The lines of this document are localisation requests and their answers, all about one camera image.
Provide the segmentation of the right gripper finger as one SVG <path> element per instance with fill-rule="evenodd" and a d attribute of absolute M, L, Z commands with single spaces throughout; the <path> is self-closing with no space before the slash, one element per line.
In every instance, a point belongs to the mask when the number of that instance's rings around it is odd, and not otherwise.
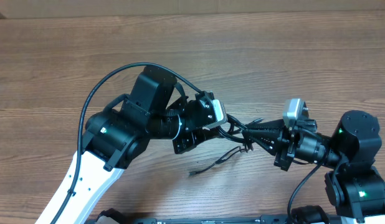
<path fill-rule="evenodd" d="M 253 143 L 258 144 L 270 155 L 275 156 L 279 140 L 282 138 L 281 129 L 245 129 L 242 131 L 245 147 L 254 150 Z"/>
<path fill-rule="evenodd" d="M 247 129 L 283 129 L 285 126 L 284 121 L 282 119 L 263 122 L 263 118 L 256 119 L 249 124 L 246 124 L 245 127 Z"/>

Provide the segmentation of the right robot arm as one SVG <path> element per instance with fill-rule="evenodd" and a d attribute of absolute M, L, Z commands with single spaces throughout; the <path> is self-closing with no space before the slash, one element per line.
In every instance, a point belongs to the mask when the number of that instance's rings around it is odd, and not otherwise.
<path fill-rule="evenodd" d="M 317 131 L 306 111 L 266 123 L 250 123 L 242 131 L 274 156 L 275 166 L 287 171 L 294 162 L 329 168 L 325 174 L 328 200 L 348 223 L 385 221 L 385 181 L 374 167 L 382 146 L 378 119 L 351 110 L 342 115 L 332 136 Z"/>

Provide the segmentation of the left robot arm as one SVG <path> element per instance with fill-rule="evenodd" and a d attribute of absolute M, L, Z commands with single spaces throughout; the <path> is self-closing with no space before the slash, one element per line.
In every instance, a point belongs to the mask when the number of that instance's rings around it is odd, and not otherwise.
<path fill-rule="evenodd" d="M 39 223 L 84 223 L 152 139 L 169 139 L 175 153 L 182 154 L 218 137 L 217 128 L 227 115 L 212 93 L 198 90 L 190 100 L 181 75 L 155 63 L 140 67 L 131 93 L 89 118 L 81 115 L 77 151 Z"/>

